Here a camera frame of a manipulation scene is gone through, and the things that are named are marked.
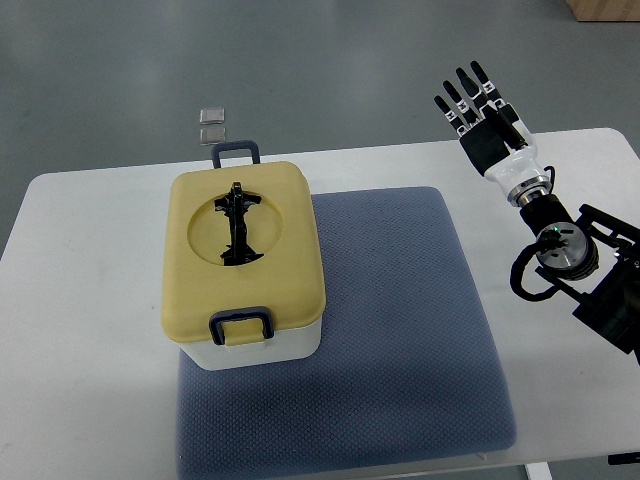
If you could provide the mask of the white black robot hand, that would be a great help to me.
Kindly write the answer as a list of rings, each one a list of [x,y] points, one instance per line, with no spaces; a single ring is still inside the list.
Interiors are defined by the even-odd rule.
[[[470,72],[457,68],[460,85],[445,80],[448,97],[437,95],[434,102],[472,166],[497,184],[513,206],[551,194],[554,173],[539,165],[533,135],[483,66],[472,61],[470,68]]]

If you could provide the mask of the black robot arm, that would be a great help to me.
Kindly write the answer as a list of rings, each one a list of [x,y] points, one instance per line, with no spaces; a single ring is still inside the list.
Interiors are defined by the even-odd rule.
[[[574,220],[553,194],[519,204],[535,236],[511,267],[510,286],[520,298],[542,302],[562,292],[577,302],[572,315],[626,354],[639,354],[639,229],[584,204]],[[569,285],[598,269],[602,244],[615,263],[590,292]]]

